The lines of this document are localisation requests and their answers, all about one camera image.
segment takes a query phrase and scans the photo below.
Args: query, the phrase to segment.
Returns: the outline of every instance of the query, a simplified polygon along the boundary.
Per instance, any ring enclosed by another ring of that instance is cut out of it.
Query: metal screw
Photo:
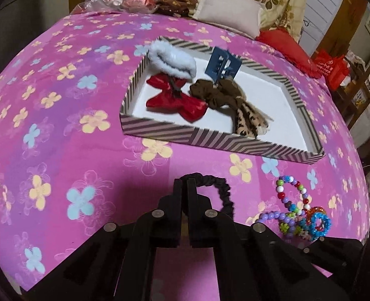
[[[205,215],[207,217],[214,218],[218,215],[218,213],[214,209],[208,209],[208,210],[205,211]]]
[[[160,218],[164,216],[164,212],[161,209],[155,209],[154,211],[152,211],[152,216]]]
[[[103,226],[103,228],[106,232],[113,232],[117,228],[117,225],[115,223],[107,223]]]
[[[266,226],[262,223],[255,223],[253,224],[253,229],[258,233],[262,233],[266,231]]]

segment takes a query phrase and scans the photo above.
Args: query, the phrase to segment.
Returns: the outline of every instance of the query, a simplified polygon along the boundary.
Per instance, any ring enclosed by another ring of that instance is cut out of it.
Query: plastic bag
[[[344,55],[333,58],[326,51],[321,50],[313,62],[326,79],[326,84],[331,91],[336,91],[345,77],[349,75]]]
[[[106,11],[152,14],[156,9],[156,0],[85,0],[78,4],[71,14]]]

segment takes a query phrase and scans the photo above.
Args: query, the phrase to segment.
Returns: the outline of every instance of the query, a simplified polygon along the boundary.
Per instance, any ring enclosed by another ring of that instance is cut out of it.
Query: floral bedsheet
[[[124,136],[128,79],[159,35],[220,46],[290,78],[326,157],[310,166]],[[359,158],[323,79],[307,78],[267,45],[187,19],[82,14],[55,24],[0,74],[0,266],[24,289],[106,222],[135,221],[193,172],[228,180],[239,223],[281,209],[275,181],[293,175],[331,215],[330,236],[362,239],[369,226]],[[220,209],[213,187],[199,191]],[[300,207],[296,189],[287,194]],[[158,250],[152,299],[218,299],[212,251]]]

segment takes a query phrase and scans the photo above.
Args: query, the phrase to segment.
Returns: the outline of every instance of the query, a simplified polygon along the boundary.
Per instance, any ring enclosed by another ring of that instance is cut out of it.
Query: brown scrunchie
[[[228,105],[237,114],[236,133],[256,138],[268,131],[272,119],[246,101],[245,93],[232,80],[221,79],[214,87],[210,80],[199,79],[190,86],[191,95],[207,102],[211,109]]]

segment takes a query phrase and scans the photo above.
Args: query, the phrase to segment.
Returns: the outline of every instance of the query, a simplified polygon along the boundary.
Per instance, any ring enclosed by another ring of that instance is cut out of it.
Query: red bag
[[[333,58],[326,51],[321,50],[313,62],[326,79],[327,87],[331,91],[336,91],[345,77],[349,75],[344,55]]]

